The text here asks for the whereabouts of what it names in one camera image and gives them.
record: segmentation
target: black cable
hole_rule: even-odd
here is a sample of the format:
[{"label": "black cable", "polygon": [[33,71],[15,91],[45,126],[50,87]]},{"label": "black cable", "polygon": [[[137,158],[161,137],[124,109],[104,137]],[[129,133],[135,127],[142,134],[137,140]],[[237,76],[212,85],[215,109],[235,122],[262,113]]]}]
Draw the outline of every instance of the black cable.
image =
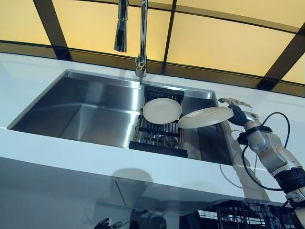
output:
[{"label": "black cable", "polygon": [[[281,113],[281,112],[273,112],[273,113],[271,113],[270,115],[268,115],[268,117],[263,121],[262,125],[264,125],[264,124],[266,123],[266,121],[267,121],[271,116],[273,116],[273,115],[275,115],[275,114],[282,115],[282,116],[286,119],[286,121],[287,121],[288,131],[287,131],[287,138],[286,138],[286,142],[285,142],[285,146],[284,146],[284,148],[286,148],[286,147],[287,147],[287,144],[288,144],[289,136],[290,136],[290,123],[289,123],[289,120],[288,120],[288,118],[287,118],[287,116],[286,116],[285,114],[283,114],[283,113]],[[264,188],[264,189],[271,190],[271,191],[283,191],[281,188],[270,188],[270,187],[266,187],[266,186],[260,184],[260,183],[250,174],[250,172],[249,172],[249,170],[248,170],[248,168],[247,168],[246,162],[245,162],[245,160],[244,160],[244,153],[245,153],[245,151],[246,151],[247,148],[248,148],[248,145],[246,145],[246,147],[243,149],[242,160],[243,160],[244,168],[245,168],[247,174],[249,175],[249,177],[250,177],[258,186],[260,186],[260,187],[262,187],[262,188]]]},{"label": "black cable", "polygon": [[287,118],[286,115],[284,115],[284,114],[281,113],[281,112],[273,112],[273,113],[271,113],[270,115],[268,115],[268,117],[263,121],[262,125],[264,125],[264,124],[266,123],[266,121],[267,121],[271,116],[273,116],[273,115],[275,115],[275,114],[282,115],[282,116],[286,119],[286,121],[287,121],[288,133],[287,133],[287,138],[286,138],[286,142],[285,142],[285,146],[284,146],[284,148],[286,148],[286,147],[287,147],[287,144],[288,144],[289,136],[290,136],[290,123],[289,123],[289,120],[288,120],[288,118]]},{"label": "black cable", "polygon": [[248,148],[248,145],[246,145],[246,147],[243,149],[243,153],[242,153],[242,160],[243,160],[243,164],[244,164],[244,168],[247,172],[247,174],[249,175],[249,177],[260,187],[264,188],[264,189],[267,189],[267,190],[271,190],[271,191],[283,191],[281,188],[270,188],[270,187],[266,187],[262,184],[260,184],[249,172],[248,168],[247,168],[247,165],[246,165],[246,162],[244,160],[244,153],[246,151],[246,149]]},{"label": "black cable", "polygon": [[281,207],[281,209],[280,209],[280,215],[279,215],[279,218],[280,218],[280,224],[281,224],[281,227],[283,228],[283,229],[285,229],[286,227],[285,227],[285,225],[283,224],[283,210],[284,210],[284,208],[286,207],[286,205],[288,204],[289,202],[288,202],[288,200],[282,205],[282,207]]}]

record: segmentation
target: pull-down sprayer head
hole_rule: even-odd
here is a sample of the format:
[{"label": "pull-down sprayer head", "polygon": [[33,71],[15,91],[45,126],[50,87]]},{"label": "pull-down sprayer head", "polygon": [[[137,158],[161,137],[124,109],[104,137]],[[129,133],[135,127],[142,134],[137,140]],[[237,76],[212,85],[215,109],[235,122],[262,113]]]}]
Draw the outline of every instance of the pull-down sprayer head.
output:
[{"label": "pull-down sprayer head", "polygon": [[126,52],[128,3],[129,0],[119,0],[119,17],[114,43],[114,49],[119,52]]}]

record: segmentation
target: dish rack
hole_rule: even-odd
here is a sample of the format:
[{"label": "dish rack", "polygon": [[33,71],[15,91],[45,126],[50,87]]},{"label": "dish rack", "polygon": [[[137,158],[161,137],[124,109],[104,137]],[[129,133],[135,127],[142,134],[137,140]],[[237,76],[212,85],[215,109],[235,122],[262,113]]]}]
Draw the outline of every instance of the dish rack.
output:
[{"label": "dish rack", "polygon": [[186,229],[294,229],[293,208],[229,200],[181,217]]},{"label": "dish rack", "polygon": [[129,143],[129,148],[187,157],[187,151],[183,149],[183,130],[178,127],[178,120],[168,124],[158,125],[148,122],[143,116],[143,107],[153,99],[173,99],[181,105],[183,97],[184,91],[146,86],[143,105],[138,116],[133,141]]}]

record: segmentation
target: yellow window panel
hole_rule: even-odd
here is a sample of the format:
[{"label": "yellow window panel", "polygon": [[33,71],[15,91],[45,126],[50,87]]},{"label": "yellow window panel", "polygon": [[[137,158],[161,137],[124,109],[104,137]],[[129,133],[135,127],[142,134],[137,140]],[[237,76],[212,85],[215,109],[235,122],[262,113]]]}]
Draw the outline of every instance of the yellow window panel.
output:
[{"label": "yellow window panel", "polygon": [[33,0],[0,0],[0,40],[50,45]]},{"label": "yellow window panel", "polygon": [[300,28],[305,0],[177,0],[177,5],[231,13]]},{"label": "yellow window panel", "polygon": [[294,83],[305,84],[305,54],[300,57],[282,79]]},{"label": "yellow window panel", "polygon": [[[61,29],[70,48],[138,56],[140,8],[128,8],[127,52],[113,49],[118,6],[114,4],[53,0]],[[164,58],[170,12],[148,9],[146,53],[150,60]]]},{"label": "yellow window panel", "polygon": [[293,34],[176,13],[168,62],[264,76]]}]

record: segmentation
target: dish drying rack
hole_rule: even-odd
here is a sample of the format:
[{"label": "dish drying rack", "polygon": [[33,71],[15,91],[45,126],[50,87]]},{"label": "dish drying rack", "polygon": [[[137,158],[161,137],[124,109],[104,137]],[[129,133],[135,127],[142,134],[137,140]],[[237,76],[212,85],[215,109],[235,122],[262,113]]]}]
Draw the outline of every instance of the dish drying rack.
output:
[{"label": "dish drying rack", "polygon": [[183,130],[178,127],[178,120],[168,124],[158,125],[148,122],[143,116],[143,107],[153,99],[173,99],[181,105],[183,97],[184,91],[146,86],[143,105],[138,116],[133,141],[129,143],[129,148],[187,157],[187,151],[183,149]]}]

